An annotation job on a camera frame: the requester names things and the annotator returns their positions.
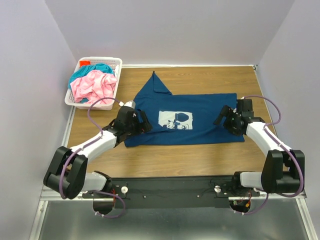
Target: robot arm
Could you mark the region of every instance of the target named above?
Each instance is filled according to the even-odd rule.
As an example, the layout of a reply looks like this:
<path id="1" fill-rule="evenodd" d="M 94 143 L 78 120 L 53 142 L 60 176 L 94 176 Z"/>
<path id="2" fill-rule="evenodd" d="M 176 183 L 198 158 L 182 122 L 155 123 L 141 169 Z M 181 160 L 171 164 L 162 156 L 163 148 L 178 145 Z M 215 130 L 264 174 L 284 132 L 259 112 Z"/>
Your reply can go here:
<path id="1" fill-rule="evenodd" d="M 219 125 L 224 117 L 223 126 L 230 133 L 247 135 L 266 157 L 262 172 L 235 172 L 232 178 L 234 188 L 257 188 L 277 194 L 297 192 L 301 178 L 297 166 L 285 149 L 295 157 L 302 172 L 302 180 L 305 175 L 303 152 L 285 145 L 269 130 L 262 118 L 254 116 L 251 99 L 238 99 L 236 109 L 225 105 L 214 124 Z"/>
<path id="2" fill-rule="evenodd" d="M 59 192 L 63 166 L 71 154 L 78 151 L 69 163 L 71 167 L 63 176 L 62 189 L 65 197 L 73 199 L 80 192 L 91 190 L 108 193 L 112 187 L 111 178 L 98 171 L 86 173 L 87 165 L 102 153 L 116 147 L 128 136 L 151 131 L 152 126 L 146 114 L 134 108 L 133 101 L 127 102 L 121 106 L 116 119 L 93 138 L 71 148 L 59 147 L 45 174 L 43 184 Z"/>

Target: metal floor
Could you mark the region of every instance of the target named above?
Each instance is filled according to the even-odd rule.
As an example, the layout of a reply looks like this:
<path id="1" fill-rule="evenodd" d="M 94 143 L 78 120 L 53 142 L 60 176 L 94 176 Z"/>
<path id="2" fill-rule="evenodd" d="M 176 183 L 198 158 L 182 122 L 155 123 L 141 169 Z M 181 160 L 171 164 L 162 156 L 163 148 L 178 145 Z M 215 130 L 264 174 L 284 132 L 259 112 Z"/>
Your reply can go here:
<path id="1" fill-rule="evenodd" d="M 262 202 L 254 199 L 252 207 Z M 39 239 L 305 240 L 308 235 L 295 199 L 270 199 L 248 216 L 197 207 L 128 209 L 117 219 L 95 216 L 91 201 L 76 200 L 48 202 Z"/>

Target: black metal base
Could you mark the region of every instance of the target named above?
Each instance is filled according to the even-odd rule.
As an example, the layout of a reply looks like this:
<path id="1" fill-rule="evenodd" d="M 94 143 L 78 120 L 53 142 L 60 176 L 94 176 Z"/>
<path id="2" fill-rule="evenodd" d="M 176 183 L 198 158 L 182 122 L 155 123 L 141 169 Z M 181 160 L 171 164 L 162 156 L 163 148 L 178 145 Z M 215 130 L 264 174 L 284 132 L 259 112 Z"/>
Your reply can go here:
<path id="1" fill-rule="evenodd" d="M 113 178 L 112 186 L 128 209 L 167 209 L 167 208 L 229 208 L 229 197 L 244 197 L 250 188 L 234 189 L 232 175 L 187 176 L 187 177 L 137 177 Z M 128 192 L 123 194 L 121 188 Z M 251 191 L 252 196 L 259 196 Z M 88 192 L 83 198 L 105 198 Z M 95 201 L 93 208 L 102 210 L 103 203 Z M 110 202 L 105 202 L 106 212 Z M 122 208 L 119 201 L 115 208 Z"/>

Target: pink clothing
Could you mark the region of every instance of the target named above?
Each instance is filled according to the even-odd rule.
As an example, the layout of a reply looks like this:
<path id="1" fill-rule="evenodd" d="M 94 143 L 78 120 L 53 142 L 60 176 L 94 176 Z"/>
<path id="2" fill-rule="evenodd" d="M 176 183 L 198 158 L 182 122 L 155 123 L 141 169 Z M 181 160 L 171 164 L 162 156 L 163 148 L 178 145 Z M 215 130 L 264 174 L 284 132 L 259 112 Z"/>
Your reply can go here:
<path id="1" fill-rule="evenodd" d="M 87 98 L 86 104 L 105 97 L 113 97 L 117 79 L 113 74 L 103 73 L 100 70 L 92 70 L 86 76 L 78 77 L 70 83 L 74 102 L 79 103 Z M 104 99 L 97 104 L 110 104 L 112 99 Z"/>

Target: screw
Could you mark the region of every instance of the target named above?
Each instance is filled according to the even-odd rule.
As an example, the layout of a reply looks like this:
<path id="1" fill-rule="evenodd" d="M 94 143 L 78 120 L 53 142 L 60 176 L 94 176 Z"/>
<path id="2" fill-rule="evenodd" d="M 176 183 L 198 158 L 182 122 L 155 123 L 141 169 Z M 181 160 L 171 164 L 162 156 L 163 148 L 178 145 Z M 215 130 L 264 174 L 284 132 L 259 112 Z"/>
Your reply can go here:
<path id="1" fill-rule="evenodd" d="M 215 186 L 215 187 L 214 187 L 214 191 L 215 191 L 216 193 L 221 193 L 221 187 L 220 187 L 219 185 Z"/>
<path id="2" fill-rule="evenodd" d="M 123 194 L 126 194 L 126 193 L 128 192 L 128 188 L 127 188 L 126 186 L 123 186 L 123 187 L 121 188 L 121 192 L 122 192 Z"/>

